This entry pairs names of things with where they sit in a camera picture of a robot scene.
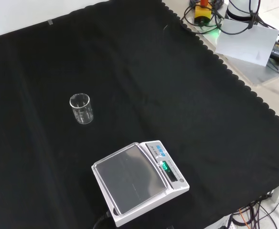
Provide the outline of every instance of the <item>black cloth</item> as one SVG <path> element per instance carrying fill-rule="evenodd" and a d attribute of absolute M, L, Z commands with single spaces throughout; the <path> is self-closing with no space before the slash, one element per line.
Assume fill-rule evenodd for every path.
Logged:
<path fill-rule="evenodd" d="M 132 142 L 161 140 L 190 190 L 122 229 L 202 229 L 279 185 L 279 118 L 160 1 L 53 22 L 0 36 L 0 229 L 92 228 L 91 166 Z"/>

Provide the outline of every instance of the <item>white paper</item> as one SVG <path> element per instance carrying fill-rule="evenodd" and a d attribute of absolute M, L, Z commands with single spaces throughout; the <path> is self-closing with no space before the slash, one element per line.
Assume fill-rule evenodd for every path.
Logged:
<path fill-rule="evenodd" d="M 225 19 L 221 29 L 235 33 L 247 26 L 247 23 Z M 257 25 L 238 35 L 221 32 L 215 53 L 266 66 L 278 34 L 278 30 Z"/>
<path fill-rule="evenodd" d="M 0 0 L 0 35 L 107 0 Z"/>

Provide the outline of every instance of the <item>white table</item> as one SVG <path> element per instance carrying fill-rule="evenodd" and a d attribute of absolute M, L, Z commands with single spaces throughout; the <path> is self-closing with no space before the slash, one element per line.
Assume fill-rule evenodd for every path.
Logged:
<path fill-rule="evenodd" d="M 189 6 L 189 0 L 162 0 L 170 10 L 176 13 L 180 18 L 183 17 L 185 9 Z M 221 9 L 221 13 L 223 14 L 226 10 L 226 7 Z M 187 26 L 192 30 L 196 31 L 197 29 L 184 22 Z M 204 45 L 208 47 L 208 49 L 215 51 L 215 37 L 210 34 L 206 35 L 197 35 L 200 40 L 203 41 Z M 262 67 L 251 63 L 245 63 L 243 61 L 234 60 L 232 58 L 226 58 L 223 55 L 218 54 L 219 58 L 224 61 L 224 64 L 228 66 L 233 74 L 237 75 L 240 80 L 245 82 L 245 85 L 249 86 L 252 91 L 258 94 L 258 97 L 261 97 L 265 103 L 269 105 L 269 108 L 274 110 L 276 115 L 279 116 L 279 74 L 275 71 L 271 70 L 268 67 Z M 260 77 L 265 77 L 268 74 L 269 80 L 264 83 L 253 83 L 253 77 L 258 77 L 258 81 Z M 279 187 L 274 190 L 274 197 L 272 198 L 274 202 L 279 201 Z M 227 226 L 227 221 L 229 216 L 225 216 L 216 223 L 208 226 L 205 229 L 218 229 L 221 226 Z"/>
<path fill-rule="evenodd" d="M 170 10 L 175 12 L 181 18 L 188 6 L 189 0 L 163 0 L 163 2 Z M 188 24 L 188 27 L 193 31 L 195 30 L 195 28 L 190 24 Z M 206 37 L 202 35 L 198 35 L 198 37 L 203 41 L 204 45 L 206 45 L 208 49 L 215 51 L 215 45 L 213 45 Z M 224 61 L 224 64 L 228 66 L 228 69 L 230 69 L 233 74 L 236 74 L 240 80 L 244 81 L 245 85 L 249 86 L 252 91 L 256 92 L 258 97 L 261 97 L 264 102 L 269 105 L 269 108 L 274 110 L 276 115 L 279 116 L 279 74 L 275 73 L 275 77 L 271 80 L 255 85 L 249 80 L 249 75 L 246 75 L 243 69 L 239 69 L 236 66 L 236 63 L 234 64 L 232 60 L 229 60 L 223 55 L 218 54 L 218 56 Z M 256 69 L 256 71 L 261 74 L 262 72 L 264 73 L 264 71 L 269 72 L 269 70 L 270 69 L 268 67 L 261 66 Z"/>

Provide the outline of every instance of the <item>digital scale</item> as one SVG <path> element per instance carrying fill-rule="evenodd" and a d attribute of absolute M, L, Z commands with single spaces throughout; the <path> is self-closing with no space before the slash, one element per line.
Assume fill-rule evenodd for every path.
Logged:
<path fill-rule="evenodd" d="M 160 141 L 133 143 L 92 170 L 117 227 L 189 190 Z"/>

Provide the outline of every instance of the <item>white floor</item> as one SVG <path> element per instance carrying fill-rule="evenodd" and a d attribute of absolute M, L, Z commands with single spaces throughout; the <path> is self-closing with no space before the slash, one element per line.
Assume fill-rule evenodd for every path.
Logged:
<path fill-rule="evenodd" d="M 273 203 L 271 199 L 267 199 L 264 200 L 261 204 L 267 212 L 271 212 L 274 207 L 276 206 L 276 203 Z M 259 211 L 259 217 L 262 218 L 263 216 L 265 216 L 266 213 L 263 209 L 260 209 Z M 249 215 L 247 215 L 246 213 L 243 213 L 243 216 L 245 218 L 245 220 L 249 220 Z M 279 205 L 276 208 L 276 210 L 271 214 L 271 217 L 273 218 L 273 220 L 275 221 L 277 228 L 279 229 Z M 237 221 L 243 222 L 242 218 L 240 216 L 234 216 L 234 218 Z M 247 229 L 247 227 L 239 227 L 235 225 L 236 229 Z M 261 229 L 275 229 L 274 224 L 272 223 L 272 221 L 269 219 L 269 217 L 265 217 L 264 219 L 260 220 L 260 228 Z"/>

